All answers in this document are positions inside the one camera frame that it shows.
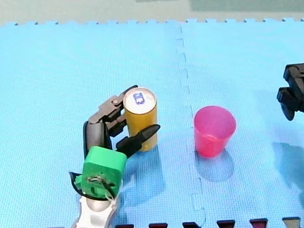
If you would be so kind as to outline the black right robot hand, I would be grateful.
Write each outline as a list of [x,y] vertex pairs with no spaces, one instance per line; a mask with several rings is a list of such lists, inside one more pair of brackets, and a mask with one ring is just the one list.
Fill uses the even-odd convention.
[[292,121],[296,112],[304,112],[304,64],[286,65],[283,78],[289,86],[280,87],[276,98],[287,120]]

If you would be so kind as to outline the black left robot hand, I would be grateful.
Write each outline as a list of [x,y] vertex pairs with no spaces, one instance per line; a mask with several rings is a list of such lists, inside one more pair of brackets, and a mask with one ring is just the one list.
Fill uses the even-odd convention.
[[[99,110],[92,115],[83,126],[84,156],[89,154],[92,146],[100,146],[106,149],[112,149],[112,137],[116,137],[123,132],[125,126],[131,126],[126,119],[126,114],[122,113],[124,109],[124,98],[131,89],[138,88],[133,85],[120,93],[113,95],[99,106]],[[157,123],[149,123],[145,127],[140,127],[135,135],[124,137],[116,144],[116,150],[122,152],[127,158],[131,157],[137,151],[143,148],[143,144],[160,129]]]

